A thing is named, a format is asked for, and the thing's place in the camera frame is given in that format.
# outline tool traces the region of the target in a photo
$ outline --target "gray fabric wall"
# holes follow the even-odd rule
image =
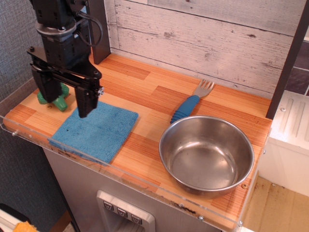
[[[0,1],[0,101],[31,78],[29,46],[41,46],[29,0]],[[0,129],[0,203],[47,232],[66,211],[42,149]]]

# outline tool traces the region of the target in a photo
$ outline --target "button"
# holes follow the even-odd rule
[[[132,221],[135,222],[136,224],[139,224],[141,225],[141,219],[133,214],[131,214],[131,218],[132,218]]]
[[[111,210],[111,211],[114,211],[114,206],[106,201],[103,201],[103,204],[104,204],[104,207]]]
[[[127,217],[127,212],[124,211],[123,209],[117,208],[117,212],[120,216],[126,218]]]

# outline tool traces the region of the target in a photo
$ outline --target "whitewashed wood wall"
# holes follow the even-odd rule
[[[272,98],[306,0],[105,0],[113,53]]]

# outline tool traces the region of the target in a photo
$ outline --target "green toy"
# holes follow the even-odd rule
[[[68,107],[66,101],[64,100],[68,95],[69,95],[69,87],[67,87],[64,83],[61,84],[61,89],[62,89],[62,94],[53,101],[53,104],[60,110],[60,111],[65,111]],[[47,104],[48,102],[44,99],[43,95],[39,91],[38,95],[38,100],[39,103],[42,105]]]

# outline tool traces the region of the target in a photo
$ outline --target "white vent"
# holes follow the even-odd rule
[[[309,155],[309,97],[284,91],[269,138],[308,150]]]

